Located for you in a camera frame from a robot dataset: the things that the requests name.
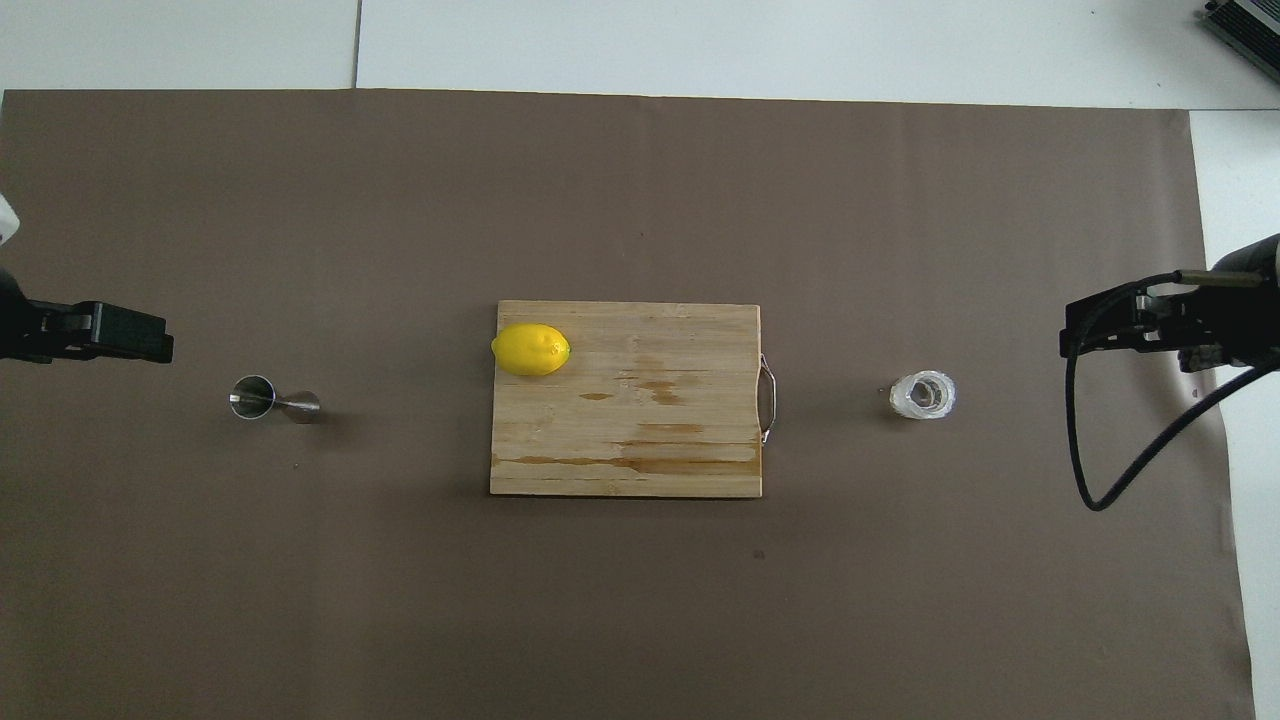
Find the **grey finned electronics box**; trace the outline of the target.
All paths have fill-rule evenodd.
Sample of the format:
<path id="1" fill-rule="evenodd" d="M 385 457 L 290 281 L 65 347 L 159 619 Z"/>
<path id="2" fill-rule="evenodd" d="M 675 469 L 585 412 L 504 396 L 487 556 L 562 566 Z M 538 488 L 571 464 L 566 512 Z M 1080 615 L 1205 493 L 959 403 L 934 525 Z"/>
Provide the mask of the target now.
<path id="1" fill-rule="evenodd" d="M 1207 0 L 1199 23 L 1229 47 L 1280 64 L 1280 0 Z"/>

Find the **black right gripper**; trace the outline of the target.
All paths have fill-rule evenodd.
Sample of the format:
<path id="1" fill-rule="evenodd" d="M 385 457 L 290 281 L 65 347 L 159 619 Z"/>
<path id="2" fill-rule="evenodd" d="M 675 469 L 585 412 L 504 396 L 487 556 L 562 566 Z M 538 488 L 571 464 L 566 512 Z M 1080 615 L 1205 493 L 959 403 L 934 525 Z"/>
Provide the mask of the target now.
<path id="1" fill-rule="evenodd" d="M 1176 270 L 1183 293 L 1153 296 L 1142 343 L 1142 288 L 1123 284 L 1062 311 L 1060 357 L 1110 350 L 1178 354 L 1180 372 L 1260 366 L 1280 355 L 1280 234 L 1233 251 L 1208 270 Z"/>

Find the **steel double jigger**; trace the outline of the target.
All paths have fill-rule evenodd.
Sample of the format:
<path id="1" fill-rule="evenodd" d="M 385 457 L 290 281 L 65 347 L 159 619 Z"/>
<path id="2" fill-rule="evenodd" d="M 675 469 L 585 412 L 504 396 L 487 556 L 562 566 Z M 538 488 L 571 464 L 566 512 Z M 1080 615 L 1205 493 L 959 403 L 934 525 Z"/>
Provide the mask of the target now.
<path id="1" fill-rule="evenodd" d="M 264 375 L 239 378 L 228 395 L 228 404 L 237 418 L 247 421 L 278 413 L 294 424 L 310 424 L 320 418 L 323 410 L 314 392 L 284 393 Z"/>

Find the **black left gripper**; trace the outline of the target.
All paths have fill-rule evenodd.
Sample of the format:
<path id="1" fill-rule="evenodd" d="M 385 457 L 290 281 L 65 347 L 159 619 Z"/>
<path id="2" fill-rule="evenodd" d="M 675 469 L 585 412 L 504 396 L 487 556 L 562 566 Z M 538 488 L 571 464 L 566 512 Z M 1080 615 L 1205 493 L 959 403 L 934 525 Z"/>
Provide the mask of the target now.
<path id="1" fill-rule="evenodd" d="M 40 351 L 31 340 L 38 332 Z M 46 364 L 47 357 L 109 357 L 170 364 L 174 345 L 163 318 L 113 304 L 83 301 L 51 310 L 44 318 L 0 266 L 0 359 Z"/>

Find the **yellow lemon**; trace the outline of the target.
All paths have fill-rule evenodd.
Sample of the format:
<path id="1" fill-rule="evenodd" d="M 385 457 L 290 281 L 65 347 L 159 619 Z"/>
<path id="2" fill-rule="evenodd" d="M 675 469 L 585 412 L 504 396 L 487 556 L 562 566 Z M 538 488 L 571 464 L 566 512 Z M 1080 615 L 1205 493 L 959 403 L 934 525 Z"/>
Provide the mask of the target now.
<path id="1" fill-rule="evenodd" d="M 490 351 L 504 373 L 541 377 L 558 372 L 570 360 L 572 346 L 553 325 L 511 323 L 497 332 Z"/>

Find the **wooden cutting board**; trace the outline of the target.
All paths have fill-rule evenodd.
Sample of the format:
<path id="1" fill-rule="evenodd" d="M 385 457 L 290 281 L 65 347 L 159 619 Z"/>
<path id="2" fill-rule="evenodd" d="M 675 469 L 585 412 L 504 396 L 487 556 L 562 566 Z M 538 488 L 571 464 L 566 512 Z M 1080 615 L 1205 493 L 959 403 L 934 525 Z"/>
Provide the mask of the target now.
<path id="1" fill-rule="evenodd" d="M 762 310 L 751 304 L 503 300 L 499 328 L 553 325 L 557 372 L 497 372 L 495 496 L 760 498 Z"/>

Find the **clear textured glass cup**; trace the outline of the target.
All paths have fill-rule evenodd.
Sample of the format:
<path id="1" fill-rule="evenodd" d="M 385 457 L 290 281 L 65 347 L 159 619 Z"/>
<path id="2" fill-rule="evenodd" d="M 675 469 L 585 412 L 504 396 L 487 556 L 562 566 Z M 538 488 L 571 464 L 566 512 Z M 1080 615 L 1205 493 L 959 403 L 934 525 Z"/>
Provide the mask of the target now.
<path id="1" fill-rule="evenodd" d="M 901 418 L 933 421 L 947 418 L 957 402 L 955 379 L 937 370 L 901 375 L 888 391 L 890 407 Z"/>

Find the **brown paper table mat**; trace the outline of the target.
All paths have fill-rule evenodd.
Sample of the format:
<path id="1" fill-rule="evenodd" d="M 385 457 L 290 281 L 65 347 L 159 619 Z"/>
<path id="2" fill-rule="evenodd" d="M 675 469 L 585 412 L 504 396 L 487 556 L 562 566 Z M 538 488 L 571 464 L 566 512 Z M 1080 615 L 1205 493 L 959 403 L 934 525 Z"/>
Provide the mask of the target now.
<path id="1" fill-rule="evenodd" d="M 0 720 L 1254 712 L 1221 420 L 1107 512 L 1062 437 L 1065 305 L 1204 260 L 1185 113 L 10 91 L 0 188 L 175 337 L 0 363 Z M 763 497 L 492 497 L 503 299 L 756 305 Z"/>

